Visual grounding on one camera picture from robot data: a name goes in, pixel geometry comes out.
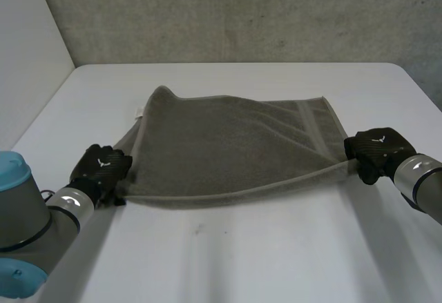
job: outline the white table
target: white table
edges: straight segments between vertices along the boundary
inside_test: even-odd
[[[15,146],[56,190],[85,149],[114,144],[164,84],[181,97],[326,96],[345,130],[391,126],[442,159],[442,113],[387,63],[97,65],[76,69]],[[442,226],[388,179],[196,211],[97,211],[31,301],[441,302]]]

